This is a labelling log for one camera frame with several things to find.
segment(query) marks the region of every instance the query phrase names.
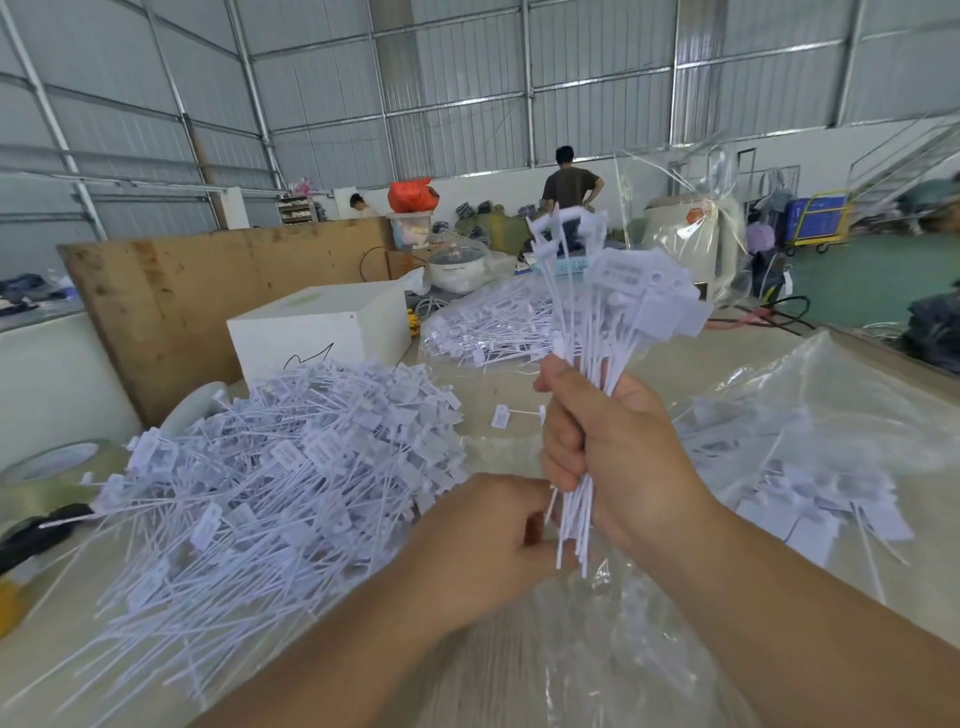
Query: person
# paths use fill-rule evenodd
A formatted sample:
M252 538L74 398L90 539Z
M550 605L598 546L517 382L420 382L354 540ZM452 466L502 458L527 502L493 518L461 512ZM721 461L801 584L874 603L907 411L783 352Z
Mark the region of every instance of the person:
M574 167L573 157L571 146L563 146L557 150L556 159L560 169L550 175L543 186L543 208L547 212L553 212L554 206L563 209L582 205L593 210L591 203L603 189L603 180L588 169ZM581 247L576 242L579 227L579 220L564 223L564 235L570 248Z
M717 501L652 390L623 376L607 397L552 355L534 386L553 395L548 480L479 474L440 498L393 562L194 728L368 725L441 638L558 573L536 528L548 481L569 492L587 471L594 526L664 588L769 725L960 725L960 650Z
M960 196L960 172L953 175L952 180L936 179L925 180L914 184L901 194L896 202L900 214L906 218L907 226L914 235L923 234L920 227L920 218L949 204Z
M368 205L359 192L350 195L350 207L360 213L360 217L380 217L380 213Z

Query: metal wall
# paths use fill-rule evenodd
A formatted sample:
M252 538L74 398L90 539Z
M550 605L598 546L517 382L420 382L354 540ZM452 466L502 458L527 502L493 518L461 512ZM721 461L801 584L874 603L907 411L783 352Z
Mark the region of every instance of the metal wall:
M276 188L225 0L0 0L0 109L0 277L59 267L58 243L215 230L204 183Z
M960 107L956 0L242 0L287 177L323 189Z

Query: black hair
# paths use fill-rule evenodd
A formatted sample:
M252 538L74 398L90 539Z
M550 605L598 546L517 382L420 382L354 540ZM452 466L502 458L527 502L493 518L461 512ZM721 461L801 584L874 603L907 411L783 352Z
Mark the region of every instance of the black hair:
M573 147L566 145L557 150L557 163L569 164L573 161Z

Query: left hand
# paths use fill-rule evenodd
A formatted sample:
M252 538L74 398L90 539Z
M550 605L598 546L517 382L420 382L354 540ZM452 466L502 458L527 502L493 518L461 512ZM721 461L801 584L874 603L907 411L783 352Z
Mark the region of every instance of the left hand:
M550 493L545 480L476 474L438 499L387 570L444 633L472 624L562 573L557 542L542 538Z

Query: brown t-shirt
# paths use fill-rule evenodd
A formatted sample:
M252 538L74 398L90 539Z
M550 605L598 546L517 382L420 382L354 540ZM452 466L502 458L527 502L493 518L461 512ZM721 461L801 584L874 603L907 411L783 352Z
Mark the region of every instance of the brown t-shirt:
M553 200L560 207L574 207L584 203L584 196L600 178L582 167L558 169L543 186L543 199Z

